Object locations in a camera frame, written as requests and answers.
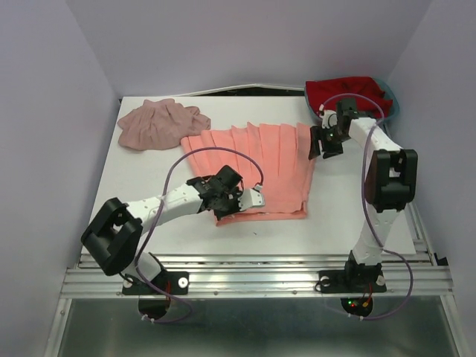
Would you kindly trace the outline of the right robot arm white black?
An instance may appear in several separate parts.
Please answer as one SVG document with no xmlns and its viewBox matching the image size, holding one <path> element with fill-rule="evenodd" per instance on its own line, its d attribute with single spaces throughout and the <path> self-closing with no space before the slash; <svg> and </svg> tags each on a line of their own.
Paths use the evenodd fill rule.
<svg viewBox="0 0 476 357">
<path fill-rule="evenodd" d="M 335 110 L 320 106 L 321 122 L 310 129 L 309 159 L 342 154 L 343 143 L 354 140 L 363 150 L 361 204 L 364 224 L 357 243 L 340 270 L 318 273 L 315 289 L 323 294 L 385 292 L 382 254 L 399 213 L 416 193 L 418 155 L 393 142 L 380 127 L 384 117 L 357 110 L 358 94 L 334 96 Z"/>
</svg>

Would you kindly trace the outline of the dusty pink pleated skirt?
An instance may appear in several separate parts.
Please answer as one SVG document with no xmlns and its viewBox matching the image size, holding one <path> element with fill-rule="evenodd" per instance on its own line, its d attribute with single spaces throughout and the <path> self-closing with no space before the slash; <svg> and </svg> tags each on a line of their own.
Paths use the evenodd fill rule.
<svg viewBox="0 0 476 357">
<path fill-rule="evenodd" d="M 166 150 L 182 138 L 200 135 L 211 128 L 211 119 L 196 106 L 183 106 L 172 98 L 145 100 L 118 120 L 118 144 L 135 151 Z"/>
</svg>

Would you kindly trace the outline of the salmon orange skirt pile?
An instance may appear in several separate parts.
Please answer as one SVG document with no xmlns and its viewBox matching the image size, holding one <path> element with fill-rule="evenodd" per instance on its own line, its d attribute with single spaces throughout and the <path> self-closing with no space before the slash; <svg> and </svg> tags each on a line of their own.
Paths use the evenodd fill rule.
<svg viewBox="0 0 476 357">
<path fill-rule="evenodd" d="M 309 159 L 310 127 L 298 123 L 232 126 L 204 130 L 182 138 L 185 153 L 206 147 L 188 157 L 195 176 L 218 173 L 225 165 L 243 178 L 246 188 L 262 184 L 265 205 L 216 220 L 216 226 L 238 222 L 305 219 L 315 161 Z"/>
</svg>

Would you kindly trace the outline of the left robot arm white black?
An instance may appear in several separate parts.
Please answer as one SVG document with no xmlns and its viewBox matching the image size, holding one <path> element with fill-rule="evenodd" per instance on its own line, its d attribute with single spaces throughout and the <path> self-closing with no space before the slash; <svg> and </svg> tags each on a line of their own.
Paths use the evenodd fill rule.
<svg viewBox="0 0 476 357">
<path fill-rule="evenodd" d="M 217 219 L 245 209 L 242 176 L 225 165 L 212 176 L 196 177 L 161 196 L 134 202 L 108 199 L 81 236 L 83 247 L 106 276 L 137 280 L 150 293 L 165 286 L 162 263 L 144 253 L 140 241 L 153 229 L 183 216 L 212 211 Z"/>
</svg>

